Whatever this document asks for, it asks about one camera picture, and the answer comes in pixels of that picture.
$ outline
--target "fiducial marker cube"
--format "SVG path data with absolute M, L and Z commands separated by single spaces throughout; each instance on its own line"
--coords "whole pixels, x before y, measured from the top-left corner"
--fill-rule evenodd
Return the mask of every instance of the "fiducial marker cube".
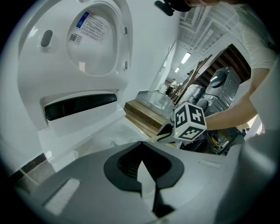
M 206 121 L 202 108 L 184 103 L 175 110 L 175 134 L 180 140 L 194 141 L 206 131 Z

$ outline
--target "white toilet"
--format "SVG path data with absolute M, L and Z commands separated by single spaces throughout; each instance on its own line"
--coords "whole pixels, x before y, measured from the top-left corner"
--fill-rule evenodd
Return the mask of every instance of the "white toilet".
M 55 171 L 79 156 L 147 139 L 119 105 L 132 58 L 127 3 L 44 1 L 29 15 L 19 43 L 17 84 Z

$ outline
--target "person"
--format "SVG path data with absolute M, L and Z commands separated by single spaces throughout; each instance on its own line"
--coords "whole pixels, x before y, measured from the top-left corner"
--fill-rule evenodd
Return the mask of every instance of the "person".
M 176 81 L 176 79 L 173 79 L 173 82 L 169 85 L 169 88 L 166 91 L 166 95 L 170 96 L 172 94 L 174 87 L 176 87 L 176 86 L 177 86 L 177 81 Z
M 272 68 L 277 54 L 269 48 L 269 33 L 254 10 L 244 0 L 184 0 L 190 7 L 211 6 L 219 3 L 230 4 L 235 8 L 239 18 L 239 30 L 243 45 L 251 61 L 251 84 L 248 92 L 239 102 L 229 109 L 206 117 L 208 130 L 220 130 L 242 125 L 254 116 L 257 111 L 250 101 L 250 96 L 265 80 Z

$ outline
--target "ceiling light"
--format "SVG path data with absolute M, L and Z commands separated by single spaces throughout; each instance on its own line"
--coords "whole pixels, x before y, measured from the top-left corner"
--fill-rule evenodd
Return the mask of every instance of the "ceiling light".
M 186 53 L 185 54 L 185 57 L 183 58 L 183 60 L 182 60 L 182 64 L 185 64 L 185 62 L 187 61 L 187 59 L 189 59 L 189 57 L 191 56 L 191 54 L 189 54 L 189 53 Z

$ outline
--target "ceiling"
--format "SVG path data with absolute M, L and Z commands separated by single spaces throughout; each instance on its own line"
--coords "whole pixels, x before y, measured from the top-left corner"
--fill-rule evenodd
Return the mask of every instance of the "ceiling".
M 190 64 L 207 54 L 226 34 L 241 38 L 238 32 L 238 16 L 231 5 L 220 3 L 215 6 L 192 8 L 189 12 L 181 13 L 178 43 L 168 79 L 185 80 Z M 185 64 L 181 64 L 187 52 L 191 56 Z

